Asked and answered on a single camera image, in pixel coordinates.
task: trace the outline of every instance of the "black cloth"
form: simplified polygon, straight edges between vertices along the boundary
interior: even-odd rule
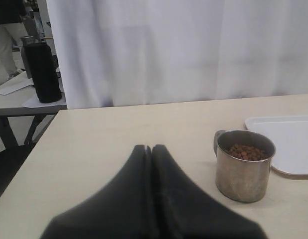
[[[26,11],[22,0],[0,0],[0,25],[22,22]]]

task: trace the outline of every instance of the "background table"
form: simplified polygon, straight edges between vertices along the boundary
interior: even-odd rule
[[[27,79],[26,72],[9,80],[6,86],[11,86],[20,83]],[[25,108],[22,106],[24,102],[35,95],[35,89],[31,86],[13,92],[9,95],[0,95],[0,137],[6,148],[17,145],[16,139],[11,130],[8,117],[19,116],[35,116],[33,123],[29,129],[29,133],[25,142],[29,142],[37,125],[43,120],[46,115],[55,115],[59,110],[67,109],[66,106],[41,107],[41,108]]]
[[[60,111],[0,198],[0,239],[39,238],[53,216],[111,180],[136,144],[165,144],[196,184],[270,239],[308,238],[308,180],[271,172],[266,196],[252,204],[214,182],[214,133],[279,115],[308,115],[308,95]]]

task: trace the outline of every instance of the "stainless steel mug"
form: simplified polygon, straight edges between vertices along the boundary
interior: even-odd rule
[[[234,144],[266,151],[264,160],[247,161],[226,153]],[[217,156],[216,186],[226,197],[239,202],[255,202],[266,193],[271,159],[276,148],[267,137],[247,130],[220,130],[214,138]]]

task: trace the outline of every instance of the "white backdrop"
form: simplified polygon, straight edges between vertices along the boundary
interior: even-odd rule
[[[47,0],[70,109],[308,93],[308,0]]]

